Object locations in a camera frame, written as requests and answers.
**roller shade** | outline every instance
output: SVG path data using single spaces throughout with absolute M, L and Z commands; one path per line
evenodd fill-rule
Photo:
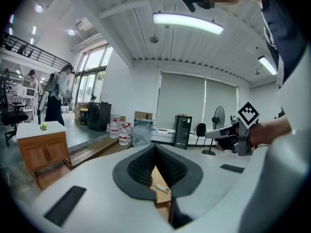
M 237 89 L 224 83 L 207 80 L 206 103 L 203 122 L 207 130 L 213 129 L 212 117 L 218 106 L 225 111 L 225 126 L 231 124 L 230 116 L 237 110 Z
M 205 79 L 163 73 L 155 125 L 174 129 L 175 115 L 192 117 L 191 129 L 201 123 L 205 96 Z

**microwave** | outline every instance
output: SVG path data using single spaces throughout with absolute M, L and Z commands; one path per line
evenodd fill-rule
M 36 93 L 35 89 L 25 87 L 22 85 L 16 85 L 14 86 L 14 89 L 13 89 L 13 95 L 21 96 L 25 98 L 35 98 L 35 93 Z

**wooden cabinet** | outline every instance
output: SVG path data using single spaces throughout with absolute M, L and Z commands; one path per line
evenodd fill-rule
M 62 151 L 67 149 L 65 138 L 47 141 L 44 145 L 50 162 L 58 162 L 68 158 L 68 151 Z
M 72 169 L 65 132 L 22 138 L 17 141 L 26 167 L 35 181 L 37 181 L 36 171 L 57 162 L 62 161 Z
M 23 157 L 29 170 L 36 170 L 50 163 L 45 153 L 44 143 L 42 142 L 25 146 Z

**cabinet door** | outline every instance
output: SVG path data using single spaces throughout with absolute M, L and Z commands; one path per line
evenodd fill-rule
M 44 143 L 50 162 L 62 161 L 68 158 L 66 138 L 60 138 Z
M 35 169 L 47 166 L 50 163 L 45 154 L 43 142 L 23 146 L 22 154 L 25 164 L 31 172 Z

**wall light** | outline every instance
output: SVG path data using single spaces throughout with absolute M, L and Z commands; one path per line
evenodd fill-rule
M 14 15 L 11 15 L 11 17 L 10 17 L 10 23 L 13 24 L 13 21 L 14 21 Z
M 40 4 L 37 4 L 37 5 L 35 6 L 35 10 L 36 10 L 38 13 L 41 13 L 42 10 L 43 10 L 43 8 L 42 8 L 42 6 L 41 6 Z
M 34 26 L 34 27 L 33 27 L 33 34 L 35 34 L 36 31 L 37 31 L 37 27 Z
M 214 22 L 209 22 L 196 17 L 190 17 L 179 14 L 155 13 L 153 14 L 155 24 L 174 24 L 202 29 L 211 33 L 220 35 L 224 28 Z
M 268 71 L 272 74 L 272 75 L 276 75 L 277 72 L 274 69 L 274 67 L 269 63 L 269 61 L 267 61 L 267 59 L 264 56 L 261 56 L 258 58 L 259 62 L 263 64 L 263 66 L 265 68 L 268 69 Z
M 74 35 L 74 31 L 72 29 L 68 29 L 68 34 Z

